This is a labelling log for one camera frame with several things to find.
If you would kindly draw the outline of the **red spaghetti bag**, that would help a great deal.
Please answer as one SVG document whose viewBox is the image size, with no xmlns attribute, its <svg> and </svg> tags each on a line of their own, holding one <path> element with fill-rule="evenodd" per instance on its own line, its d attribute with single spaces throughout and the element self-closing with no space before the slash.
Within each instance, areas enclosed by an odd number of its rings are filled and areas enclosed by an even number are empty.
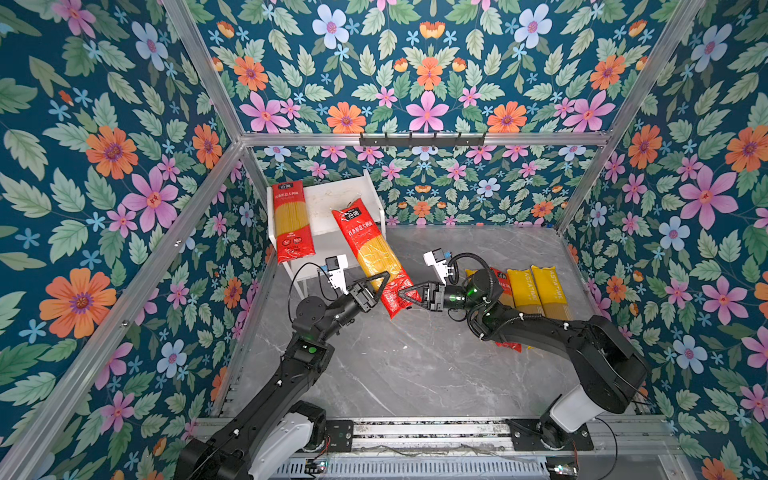
<svg viewBox="0 0 768 480">
<path fill-rule="evenodd" d="M 333 210 L 332 216 L 367 277 L 384 270 L 390 272 L 391 277 L 381 302 L 389 317 L 394 319 L 401 311 L 409 308 L 407 302 L 399 299 L 397 292 L 403 284 L 413 284 L 410 276 L 361 199 L 353 201 L 344 209 Z"/>
<path fill-rule="evenodd" d="M 515 307 L 512 287 L 511 287 L 511 284 L 510 284 L 510 281 L 509 281 L 509 278 L 508 278 L 507 274 L 504 271 L 496 269 L 496 268 L 491 268 L 491 271 L 497 277 L 497 280 L 498 280 L 499 285 L 501 287 L 502 293 L 500 294 L 499 302 L 502 305 L 505 305 L 505 306 Z M 504 348 L 511 349 L 511 350 L 516 351 L 518 353 L 522 352 L 522 346 L 520 344 L 518 344 L 518 343 L 510 343 L 510 342 L 500 343 L 500 342 L 497 342 L 496 345 L 499 346 L 499 347 L 504 347 Z"/>
<path fill-rule="evenodd" d="M 280 263 L 313 256 L 315 247 L 301 181 L 273 186 L 273 220 Z"/>
</svg>

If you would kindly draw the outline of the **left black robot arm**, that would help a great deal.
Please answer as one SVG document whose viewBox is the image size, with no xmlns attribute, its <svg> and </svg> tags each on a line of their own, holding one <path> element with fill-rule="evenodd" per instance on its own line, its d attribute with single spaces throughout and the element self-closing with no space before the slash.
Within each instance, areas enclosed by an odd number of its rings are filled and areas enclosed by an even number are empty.
<svg viewBox="0 0 768 480">
<path fill-rule="evenodd" d="M 359 279 L 327 303 L 310 296 L 296 308 L 293 335 L 280 363 L 254 398 L 206 441 L 190 440 L 179 454 L 176 479 L 268 479 L 294 453 L 325 442 L 325 411 L 301 397 L 327 370 L 329 339 L 373 310 L 389 283 L 387 271 Z"/>
</svg>

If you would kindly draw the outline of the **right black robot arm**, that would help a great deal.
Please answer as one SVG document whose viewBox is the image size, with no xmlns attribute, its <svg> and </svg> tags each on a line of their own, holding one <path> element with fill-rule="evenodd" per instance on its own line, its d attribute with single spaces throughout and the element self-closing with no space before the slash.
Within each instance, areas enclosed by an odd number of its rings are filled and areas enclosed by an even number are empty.
<svg viewBox="0 0 768 480">
<path fill-rule="evenodd" d="M 570 362 L 578 384 L 568 392 L 558 387 L 558 396 L 529 430 L 549 448 L 559 448 L 604 412 L 624 413 L 640 392 L 650 367 L 605 317 L 559 320 L 505 305 L 499 276 L 474 253 L 437 260 L 429 251 L 424 261 L 440 279 L 400 287 L 400 299 L 432 312 L 461 311 L 461 321 L 481 341 L 530 346 Z"/>
</svg>

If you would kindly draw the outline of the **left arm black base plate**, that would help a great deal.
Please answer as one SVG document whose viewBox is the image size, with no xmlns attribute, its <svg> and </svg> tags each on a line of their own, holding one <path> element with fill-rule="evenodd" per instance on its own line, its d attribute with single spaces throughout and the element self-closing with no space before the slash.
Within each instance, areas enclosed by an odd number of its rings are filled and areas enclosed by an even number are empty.
<svg viewBox="0 0 768 480">
<path fill-rule="evenodd" d="M 322 452 L 349 453 L 353 449 L 355 422 L 349 419 L 326 420 L 321 429 Z"/>
</svg>

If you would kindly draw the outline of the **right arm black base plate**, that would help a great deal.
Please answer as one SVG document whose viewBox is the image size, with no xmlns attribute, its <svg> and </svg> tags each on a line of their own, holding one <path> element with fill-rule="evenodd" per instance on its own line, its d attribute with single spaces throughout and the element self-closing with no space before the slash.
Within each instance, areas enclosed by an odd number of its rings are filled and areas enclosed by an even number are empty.
<svg viewBox="0 0 768 480">
<path fill-rule="evenodd" d="M 504 419 L 510 429 L 515 451 L 563 451 L 575 447 L 578 451 L 593 451 L 594 443 L 585 425 L 566 432 L 557 424 L 535 418 Z"/>
</svg>

